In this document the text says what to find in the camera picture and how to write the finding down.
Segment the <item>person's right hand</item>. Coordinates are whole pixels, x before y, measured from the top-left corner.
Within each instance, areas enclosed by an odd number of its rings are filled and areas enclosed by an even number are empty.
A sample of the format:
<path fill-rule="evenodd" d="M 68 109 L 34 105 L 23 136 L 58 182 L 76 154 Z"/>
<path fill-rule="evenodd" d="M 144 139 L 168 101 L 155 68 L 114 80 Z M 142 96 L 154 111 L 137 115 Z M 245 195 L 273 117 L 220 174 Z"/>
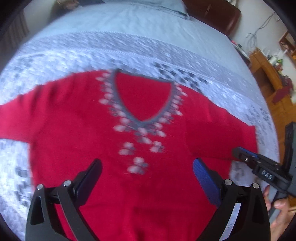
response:
<path fill-rule="evenodd" d="M 290 202 L 287 198 L 279 199 L 276 202 L 274 202 L 274 205 L 271 205 L 271 202 L 268 197 L 270 188 L 271 186 L 268 185 L 265 188 L 263 195 L 268 211 L 271 209 L 271 207 L 275 207 L 277 210 L 280 211 L 276 219 L 270 224 L 270 238 L 272 241 L 276 241 L 288 227 L 289 223 L 292 220 L 293 214 L 289 211 Z"/>

